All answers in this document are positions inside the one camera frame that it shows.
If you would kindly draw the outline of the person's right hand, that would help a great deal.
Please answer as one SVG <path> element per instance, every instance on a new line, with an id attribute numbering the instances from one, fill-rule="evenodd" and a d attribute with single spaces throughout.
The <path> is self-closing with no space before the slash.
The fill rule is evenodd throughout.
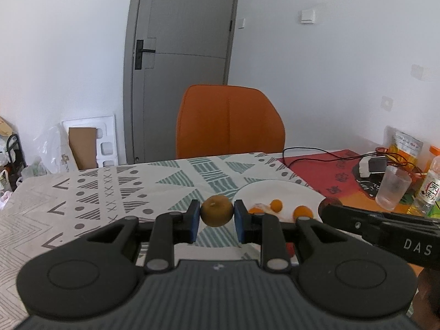
<path id="1" fill-rule="evenodd" d="M 439 271 L 425 267 L 418 275 L 418 291 L 410 317 L 421 329 L 439 329 Z"/>

